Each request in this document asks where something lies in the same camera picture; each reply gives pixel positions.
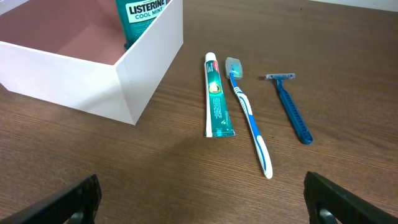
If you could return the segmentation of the green toothpaste tube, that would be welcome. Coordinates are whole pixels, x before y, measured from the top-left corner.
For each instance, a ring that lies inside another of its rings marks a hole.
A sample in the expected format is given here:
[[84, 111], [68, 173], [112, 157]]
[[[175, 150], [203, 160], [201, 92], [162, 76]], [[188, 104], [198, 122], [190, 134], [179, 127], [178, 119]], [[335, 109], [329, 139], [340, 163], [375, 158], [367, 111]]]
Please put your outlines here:
[[234, 136], [226, 99], [221, 83], [220, 69], [216, 55], [208, 52], [205, 55], [205, 88], [206, 88], [206, 124], [207, 138]]

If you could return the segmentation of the blue disposable razor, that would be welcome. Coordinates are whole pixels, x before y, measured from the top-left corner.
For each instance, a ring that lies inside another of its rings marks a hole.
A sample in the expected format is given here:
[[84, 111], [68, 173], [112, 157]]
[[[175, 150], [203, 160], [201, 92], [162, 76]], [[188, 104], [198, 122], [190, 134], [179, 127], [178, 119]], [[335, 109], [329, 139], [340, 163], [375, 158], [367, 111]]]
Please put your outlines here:
[[301, 114], [299, 113], [291, 95], [284, 88], [284, 80], [295, 78], [294, 73], [279, 73], [279, 74], [267, 74], [265, 75], [266, 80], [275, 80], [276, 90], [279, 94], [279, 98], [284, 106], [285, 111], [292, 123], [293, 128], [297, 134], [297, 137], [302, 144], [310, 145], [313, 142], [313, 136], [307, 128]]

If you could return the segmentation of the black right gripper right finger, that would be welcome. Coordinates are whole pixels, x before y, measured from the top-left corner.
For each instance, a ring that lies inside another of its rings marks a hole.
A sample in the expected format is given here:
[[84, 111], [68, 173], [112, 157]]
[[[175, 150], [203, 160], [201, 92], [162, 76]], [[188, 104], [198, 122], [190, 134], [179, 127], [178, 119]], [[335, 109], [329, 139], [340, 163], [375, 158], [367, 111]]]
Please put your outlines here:
[[307, 172], [303, 194], [310, 224], [397, 224], [397, 217], [377, 208], [316, 172]]

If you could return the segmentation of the green Listerine mouthwash bottle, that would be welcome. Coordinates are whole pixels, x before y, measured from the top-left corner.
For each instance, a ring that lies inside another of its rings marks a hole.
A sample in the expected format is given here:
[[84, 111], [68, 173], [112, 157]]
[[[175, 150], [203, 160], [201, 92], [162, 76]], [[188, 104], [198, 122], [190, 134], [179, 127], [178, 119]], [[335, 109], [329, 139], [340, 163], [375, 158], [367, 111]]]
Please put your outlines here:
[[116, 0], [128, 50], [166, 7], [168, 0]]

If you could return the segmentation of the blue white toothbrush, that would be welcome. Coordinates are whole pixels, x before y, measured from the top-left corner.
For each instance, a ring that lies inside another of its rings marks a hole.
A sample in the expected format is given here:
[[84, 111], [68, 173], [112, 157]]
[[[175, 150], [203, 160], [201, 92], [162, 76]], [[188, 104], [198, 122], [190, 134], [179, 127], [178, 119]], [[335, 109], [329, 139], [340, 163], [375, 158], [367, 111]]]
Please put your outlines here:
[[236, 95], [248, 121], [249, 129], [251, 131], [254, 145], [257, 151], [257, 156], [262, 167], [262, 172], [267, 179], [271, 179], [273, 177], [273, 167], [269, 151], [267, 150], [267, 146], [255, 122], [248, 97], [243, 93], [240, 87], [238, 87], [238, 84], [236, 82], [236, 80], [242, 79], [243, 77], [242, 64], [239, 59], [228, 57], [225, 60], [225, 68], [226, 76], [229, 79], [234, 94]]

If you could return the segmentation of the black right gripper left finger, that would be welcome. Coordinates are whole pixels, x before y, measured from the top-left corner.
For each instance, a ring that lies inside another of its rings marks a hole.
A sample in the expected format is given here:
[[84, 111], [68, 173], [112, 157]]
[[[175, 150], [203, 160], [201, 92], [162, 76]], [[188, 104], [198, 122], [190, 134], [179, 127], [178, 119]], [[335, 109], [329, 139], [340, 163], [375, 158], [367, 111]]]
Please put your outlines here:
[[1, 223], [85, 223], [94, 224], [102, 198], [97, 175], [72, 184], [53, 195], [1, 220]]

